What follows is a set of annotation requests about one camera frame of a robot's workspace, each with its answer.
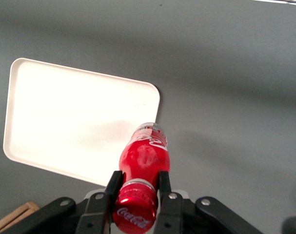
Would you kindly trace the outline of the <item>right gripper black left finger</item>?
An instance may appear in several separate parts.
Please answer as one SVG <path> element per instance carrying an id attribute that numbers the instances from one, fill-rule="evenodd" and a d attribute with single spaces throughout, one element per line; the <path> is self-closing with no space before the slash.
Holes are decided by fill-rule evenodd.
<path id="1" fill-rule="evenodd" d="M 87 193 L 86 206 L 76 227 L 77 234 L 110 233 L 112 213 L 122 184 L 122 171 L 114 171 L 106 188 Z"/>

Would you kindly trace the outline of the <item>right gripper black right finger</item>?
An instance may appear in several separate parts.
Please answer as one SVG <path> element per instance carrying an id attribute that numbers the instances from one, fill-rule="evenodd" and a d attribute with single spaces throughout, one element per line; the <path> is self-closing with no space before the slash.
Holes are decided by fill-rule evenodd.
<path id="1" fill-rule="evenodd" d="M 155 234 L 182 233 L 182 202 L 180 194 L 171 189 L 169 173 L 159 173 L 160 212 L 156 219 Z"/>

